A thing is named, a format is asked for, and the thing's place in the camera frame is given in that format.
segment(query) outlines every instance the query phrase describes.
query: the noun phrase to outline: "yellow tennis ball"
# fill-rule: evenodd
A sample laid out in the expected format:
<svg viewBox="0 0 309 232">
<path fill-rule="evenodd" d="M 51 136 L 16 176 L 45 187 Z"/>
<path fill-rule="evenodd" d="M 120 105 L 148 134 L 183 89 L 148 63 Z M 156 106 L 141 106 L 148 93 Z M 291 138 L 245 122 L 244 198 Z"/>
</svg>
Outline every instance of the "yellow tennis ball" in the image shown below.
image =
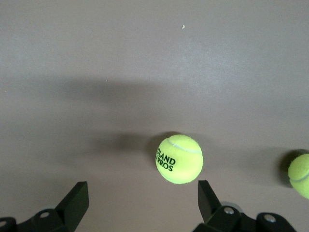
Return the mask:
<svg viewBox="0 0 309 232">
<path fill-rule="evenodd" d="M 293 188 L 309 199 L 309 154 L 304 154 L 292 161 L 288 175 Z"/>
<path fill-rule="evenodd" d="M 193 181 L 203 167 L 200 146 L 192 138 L 181 134 L 163 140 L 155 159 L 161 175 L 174 184 Z"/>
</svg>

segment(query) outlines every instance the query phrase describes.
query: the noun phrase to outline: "partial tennis ball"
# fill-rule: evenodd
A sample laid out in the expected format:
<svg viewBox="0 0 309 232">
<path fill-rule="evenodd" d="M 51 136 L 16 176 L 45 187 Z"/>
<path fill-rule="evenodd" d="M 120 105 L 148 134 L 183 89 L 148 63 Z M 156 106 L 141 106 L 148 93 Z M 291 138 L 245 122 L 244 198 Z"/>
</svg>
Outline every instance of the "partial tennis ball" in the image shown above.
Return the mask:
<svg viewBox="0 0 309 232">
<path fill-rule="evenodd" d="M 309 154 L 304 154 L 292 161 L 288 175 L 295 190 L 309 199 Z"/>
</svg>

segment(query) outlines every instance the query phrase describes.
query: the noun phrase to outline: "black lettering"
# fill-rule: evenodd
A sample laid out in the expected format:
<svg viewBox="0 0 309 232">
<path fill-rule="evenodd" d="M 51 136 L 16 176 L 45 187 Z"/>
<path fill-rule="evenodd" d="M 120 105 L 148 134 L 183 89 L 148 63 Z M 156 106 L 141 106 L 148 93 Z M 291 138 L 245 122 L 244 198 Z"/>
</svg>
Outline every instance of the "black lettering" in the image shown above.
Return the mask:
<svg viewBox="0 0 309 232">
<path fill-rule="evenodd" d="M 176 160 L 173 158 L 170 158 L 169 164 L 174 165 L 176 163 Z"/>
<path fill-rule="evenodd" d="M 163 163 L 163 167 L 164 167 L 165 169 L 167 169 L 167 168 L 169 168 L 169 165 L 168 165 L 167 163 Z"/>
<path fill-rule="evenodd" d="M 168 156 L 165 156 L 163 160 L 166 161 L 166 162 L 168 163 L 168 162 L 169 162 L 169 157 L 168 157 Z"/>
</svg>

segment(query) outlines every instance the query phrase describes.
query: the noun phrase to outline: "screw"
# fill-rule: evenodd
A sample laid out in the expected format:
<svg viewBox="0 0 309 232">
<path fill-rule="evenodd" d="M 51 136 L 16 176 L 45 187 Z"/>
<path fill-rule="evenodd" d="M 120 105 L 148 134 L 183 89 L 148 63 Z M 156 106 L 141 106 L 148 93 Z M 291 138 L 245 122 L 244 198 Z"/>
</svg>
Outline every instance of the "screw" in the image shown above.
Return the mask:
<svg viewBox="0 0 309 232">
<path fill-rule="evenodd" d="M 275 219 L 275 217 L 272 216 L 272 215 L 270 215 L 270 214 L 265 214 L 265 215 L 264 215 L 264 218 L 266 219 L 266 221 L 271 222 L 271 223 L 274 223 L 274 222 L 277 221 L 277 220 Z"/>
<path fill-rule="evenodd" d="M 234 210 L 230 207 L 224 208 L 224 212 L 227 213 L 227 214 L 234 214 Z"/>
<path fill-rule="evenodd" d="M 0 221 L 0 227 L 5 226 L 7 224 L 6 221 Z"/>
<path fill-rule="evenodd" d="M 49 215 L 49 212 L 44 212 L 40 215 L 40 218 L 47 217 Z"/>
</svg>

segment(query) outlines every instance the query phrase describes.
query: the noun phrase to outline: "black plastic bracket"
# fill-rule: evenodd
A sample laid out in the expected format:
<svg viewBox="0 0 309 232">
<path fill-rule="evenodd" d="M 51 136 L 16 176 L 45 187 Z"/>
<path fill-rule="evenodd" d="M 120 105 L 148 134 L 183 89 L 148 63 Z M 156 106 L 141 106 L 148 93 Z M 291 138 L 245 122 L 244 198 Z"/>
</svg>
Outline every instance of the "black plastic bracket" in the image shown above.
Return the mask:
<svg viewBox="0 0 309 232">
<path fill-rule="evenodd" d="M 20 224 L 0 218 L 0 232 L 74 232 L 89 207 L 87 182 L 78 182 L 55 209 L 44 209 Z"/>
<path fill-rule="evenodd" d="M 222 206 L 207 180 L 198 182 L 198 206 L 204 223 L 194 232 L 296 232 L 278 214 L 260 213 L 254 220 L 231 206 Z"/>
</svg>

